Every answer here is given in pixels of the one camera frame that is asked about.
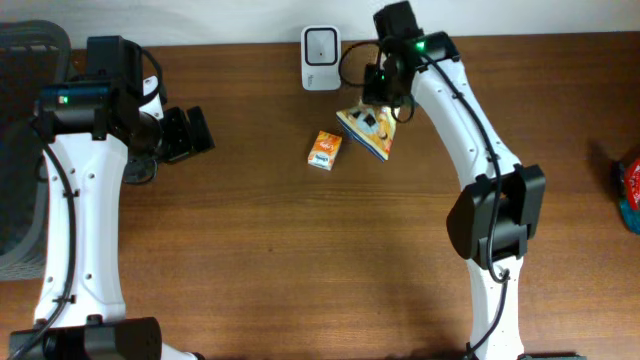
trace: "cable clip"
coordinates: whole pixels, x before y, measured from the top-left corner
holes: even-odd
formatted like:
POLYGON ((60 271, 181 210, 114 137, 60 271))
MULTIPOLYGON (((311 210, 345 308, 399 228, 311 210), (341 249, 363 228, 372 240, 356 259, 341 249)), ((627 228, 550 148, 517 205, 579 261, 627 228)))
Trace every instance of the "cable clip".
POLYGON ((68 198, 68 197, 80 197, 80 189, 76 189, 76 191, 74 191, 72 194, 69 194, 67 192, 63 192, 62 193, 62 197, 68 198))
POLYGON ((75 295, 71 295, 68 298, 62 297, 60 296, 57 299, 53 299, 52 300, 54 303, 69 303, 69 304, 75 304, 76 303, 76 296, 75 295))

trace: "wooden table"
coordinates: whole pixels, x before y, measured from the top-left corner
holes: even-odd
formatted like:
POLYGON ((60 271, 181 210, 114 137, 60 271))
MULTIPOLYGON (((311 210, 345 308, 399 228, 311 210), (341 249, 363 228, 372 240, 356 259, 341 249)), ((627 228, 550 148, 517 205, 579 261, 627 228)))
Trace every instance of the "wooden table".
MULTIPOLYGON (((525 348, 637 358, 640 238, 609 195, 608 159, 640 142, 640 34, 456 44, 502 139, 547 176, 518 290, 525 348)), ((304 91, 299 51, 152 49, 170 103, 202 106, 217 148, 123 187, 128 316, 155 316, 166 342, 216 358, 463 350, 469 279, 445 229, 459 188, 433 125, 419 110, 385 163, 346 143, 333 171, 308 166, 317 132, 338 132, 335 111, 359 91, 304 91)), ((30 327, 39 290, 0 283, 0 354, 30 327)))

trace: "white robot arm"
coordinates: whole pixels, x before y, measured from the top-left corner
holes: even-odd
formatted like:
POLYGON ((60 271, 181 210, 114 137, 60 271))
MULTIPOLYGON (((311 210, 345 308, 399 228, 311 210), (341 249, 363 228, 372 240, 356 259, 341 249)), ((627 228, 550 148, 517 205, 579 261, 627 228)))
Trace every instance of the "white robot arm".
POLYGON ((126 319, 118 274, 122 182, 214 147, 200 108, 163 110, 162 69, 119 36, 89 38, 87 74, 45 87, 33 127, 49 178, 47 265, 34 329, 10 337, 10 359, 196 360, 162 342, 154 318, 126 319), (142 80, 142 56, 157 77, 142 80))
MULTIPOLYGON (((499 167, 503 175, 515 171, 514 165, 520 164, 498 137, 491 123, 478 104, 471 86, 467 80, 461 60, 451 59, 440 61, 438 64, 449 79, 464 94, 465 99, 474 109, 484 129, 491 139, 498 155, 499 167)), ((476 182, 476 178, 485 175, 495 178, 494 166, 486 149, 484 140, 469 112, 456 99, 456 94, 448 87, 442 75, 428 65, 427 71, 416 74, 413 79, 411 94, 415 102, 429 115, 453 160, 458 172, 460 188, 476 182)), ((517 281, 522 267, 522 258, 510 256, 494 263, 495 268, 502 272, 510 270, 510 286, 506 295, 504 312, 497 328, 482 344, 475 355, 479 359, 516 359, 524 352, 518 331, 518 290, 517 281)), ((500 308, 502 286, 496 284, 488 270, 483 270, 475 261, 466 260, 471 276, 471 295, 473 303, 473 330, 470 345, 477 344, 489 331, 500 308)))
POLYGON ((374 22, 385 60, 379 55, 367 65, 363 102, 396 107, 409 99, 412 108, 422 107, 458 173, 462 194, 447 229, 471 278, 474 319, 466 358, 517 359, 524 353, 517 281, 535 234, 544 175, 537 166, 524 168, 494 131, 445 33, 425 36, 406 1, 386 6, 374 22))

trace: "white wall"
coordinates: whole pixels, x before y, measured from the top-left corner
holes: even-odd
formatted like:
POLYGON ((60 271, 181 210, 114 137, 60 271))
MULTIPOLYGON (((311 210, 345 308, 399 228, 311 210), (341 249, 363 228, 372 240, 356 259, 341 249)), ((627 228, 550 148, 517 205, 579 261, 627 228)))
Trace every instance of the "white wall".
MULTIPOLYGON (((343 39, 375 36, 384 0, 0 0, 0 21, 51 20, 74 47, 87 36, 123 35, 141 45, 297 41, 311 24, 343 39)), ((451 35, 640 30, 639 0, 413 0, 425 32, 451 35)))

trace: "red object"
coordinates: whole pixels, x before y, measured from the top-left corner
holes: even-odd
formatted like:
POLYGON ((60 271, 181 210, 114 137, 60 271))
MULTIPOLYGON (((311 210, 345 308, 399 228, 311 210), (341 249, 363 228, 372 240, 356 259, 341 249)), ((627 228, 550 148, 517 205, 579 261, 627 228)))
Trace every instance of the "red object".
POLYGON ((624 188, 631 209, 640 210, 640 159, 628 166, 624 172, 624 188))

